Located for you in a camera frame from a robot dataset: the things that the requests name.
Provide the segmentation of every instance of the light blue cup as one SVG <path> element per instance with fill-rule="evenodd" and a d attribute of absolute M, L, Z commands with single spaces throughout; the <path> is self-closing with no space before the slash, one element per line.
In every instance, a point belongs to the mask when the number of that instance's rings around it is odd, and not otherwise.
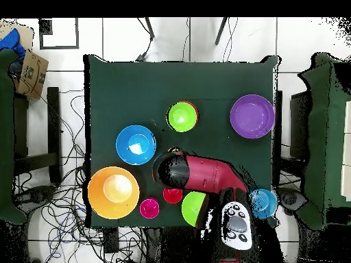
<path fill-rule="evenodd" d="M 276 213 L 278 208 L 277 196 L 265 189 L 254 190 L 250 193 L 252 211 L 256 218 L 268 218 Z"/>
<path fill-rule="evenodd" d="M 116 150 L 124 162 L 142 165 L 151 160 L 155 154 L 155 135 L 144 126 L 128 126 L 117 136 Z"/>

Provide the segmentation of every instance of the dark green table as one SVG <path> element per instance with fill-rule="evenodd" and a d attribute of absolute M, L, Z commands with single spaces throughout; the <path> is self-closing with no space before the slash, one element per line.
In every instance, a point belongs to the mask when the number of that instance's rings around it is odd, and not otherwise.
<path fill-rule="evenodd" d="M 270 189 L 271 133 L 257 140 L 244 139 L 231 127 L 229 114 L 243 95 L 258 94 L 273 102 L 273 68 L 277 63 L 276 56 L 248 64 L 103 62 L 85 55 L 87 116 L 90 113 L 87 132 L 91 141 L 87 166 L 91 175 L 106 166 L 120 166 L 135 176 L 140 187 L 140 199 L 131 214 L 108 220 L 92 212 L 91 227 L 188 225 L 182 218 L 182 203 L 167 203 L 162 188 L 152 179 L 155 157 L 172 146 L 234 166 L 240 164 L 259 188 Z M 199 110 L 198 124 L 184 133 L 170 129 L 165 118 L 169 106 L 179 100 L 189 100 Z M 117 155 L 117 135 L 128 125 L 143 125 L 155 134 L 155 156 L 142 166 L 130 166 Z M 139 212 L 141 201 L 147 197 L 157 198 L 160 204 L 160 214 L 154 219 L 145 219 Z"/>

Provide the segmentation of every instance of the floor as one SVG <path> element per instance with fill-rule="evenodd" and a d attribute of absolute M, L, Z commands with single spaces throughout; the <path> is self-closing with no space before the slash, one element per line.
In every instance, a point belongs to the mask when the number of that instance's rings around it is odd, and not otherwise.
<path fill-rule="evenodd" d="M 62 92 L 60 94 L 61 117 L 71 126 L 74 134 L 78 133 L 82 126 L 79 116 L 70 108 L 71 100 L 76 96 L 81 97 L 73 101 L 73 107 L 78 114 L 84 115 L 82 97 L 84 93 L 81 91 L 84 88 L 82 56 L 89 53 L 108 61 L 134 61 L 149 44 L 149 35 L 136 18 L 79 18 L 79 49 L 40 50 L 38 19 L 18 18 L 10 21 L 34 29 L 33 52 L 49 61 L 42 97 L 46 98 L 48 86 L 59 87 Z M 156 37 L 149 48 L 147 61 L 159 62 L 183 58 L 184 61 L 189 61 L 189 39 L 184 47 L 184 41 L 189 32 L 186 26 L 187 17 L 150 18 L 150 21 Z M 53 18 L 52 23 L 53 35 L 43 36 L 44 46 L 75 45 L 74 18 Z M 190 61 L 260 62 L 266 55 L 279 55 L 282 58 L 278 73 L 278 89 L 283 91 L 282 143 L 289 145 L 289 100 L 291 95 L 306 90 L 304 82 L 297 73 L 310 66 L 311 56 L 318 51 L 329 52 L 341 59 L 347 58 L 351 55 L 350 36 L 337 26 L 337 22 L 330 22 L 324 18 L 237 19 L 232 17 L 230 29 L 233 31 L 235 27 L 235 31 L 232 35 L 231 54 L 228 56 L 229 43 L 226 55 L 223 56 L 230 32 L 226 25 L 219 45 L 215 46 L 220 23 L 219 17 L 191 18 Z M 47 152 L 47 106 L 43 100 L 30 100 L 28 127 L 29 154 Z M 63 166 L 63 174 L 65 174 L 76 165 L 82 165 L 83 159 L 75 158 L 74 151 L 73 155 L 67 158 L 72 148 L 72 141 L 64 126 L 62 131 L 62 163 L 65 164 Z M 84 130 L 77 136 L 76 143 L 85 151 Z M 289 155 L 287 146 L 282 146 L 282 154 Z M 21 181 L 27 178 L 28 174 L 20 176 Z M 282 182 L 286 181 L 287 178 L 282 177 Z M 26 186 L 43 184 L 49 184 L 47 169 L 34 171 L 33 178 Z M 70 176 L 64 181 L 62 189 L 70 188 L 72 184 L 74 184 L 74 178 Z M 276 231 L 285 261 L 295 263 L 299 245 L 296 221 L 292 216 L 287 216 L 282 208 L 278 208 L 276 217 L 280 221 Z M 50 223 L 57 225 L 54 218 L 50 216 L 50 209 L 44 209 L 43 215 L 41 210 L 34 212 L 29 225 L 29 253 L 32 258 L 45 261 L 49 256 L 51 252 L 48 237 L 53 241 L 51 247 L 55 246 L 57 237 L 50 232 L 53 227 Z M 121 229 L 121 232 L 123 231 L 126 233 L 129 230 Z M 76 247 L 77 243 L 67 237 L 65 243 L 62 243 L 62 247 L 58 249 L 58 253 L 48 263 L 67 263 L 67 257 L 74 253 Z M 137 250 L 132 255 L 135 259 L 140 257 L 140 251 Z M 102 261 L 97 258 L 90 245 L 83 245 L 79 251 L 76 251 L 75 259 L 69 263 L 102 263 Z"/>

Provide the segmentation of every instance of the bowl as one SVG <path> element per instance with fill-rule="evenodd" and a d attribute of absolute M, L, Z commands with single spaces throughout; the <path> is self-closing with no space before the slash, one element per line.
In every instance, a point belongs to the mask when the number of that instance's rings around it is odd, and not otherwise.
<path fill-rule="evenodd" d="M 187 132 L 194 128 L 199 118 L 196 107 L 189 101 L 173 104 L 167 111 L 167 123 L 177 132 Z"/>
<path fill-rule="evenodd" d="M 155 198 L 148 198 L 140 204 L 139 211 L 144 218 L 155 218 L 160 211 L 160 206 Z"/>
<path fill-rule="evenodd" d="M 99 216 L 108 219 L 123 218 L 136 207 L 139 186 L 129 171 L 109 166 L 91 177 L 88 200 Z"/>
<path fill-rule="evenodd" d="M 117 136 L 116 150 L 119 157 L 128 164 L 145 164 L 155 154 L 155 135 L 144 126 L 128 126 Z"/>
<path fill-rule="evenodd" d="M 232 106 L 230 124 L 242 137 L 261 138 L 273 127 L 273 106 L 262 96 L 245 95 Z"/>
<path fill-rule="evenodd" d="M 206 194 L 203 192 L 190 192 L 182 202 L 182 215 L 184 220 L 191 226 L 197 227 L 198 217 Z"/>

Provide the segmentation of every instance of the pink cup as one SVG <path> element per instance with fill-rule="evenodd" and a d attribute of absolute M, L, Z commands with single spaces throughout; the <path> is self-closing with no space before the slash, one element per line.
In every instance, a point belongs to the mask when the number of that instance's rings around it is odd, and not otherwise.
<path fill-rule="evenodd" d="M 160 211 L 160 206 L 155 198 L 148 198 L 140 204 L 139 210 L 144 218 L 155 218 Z"/>

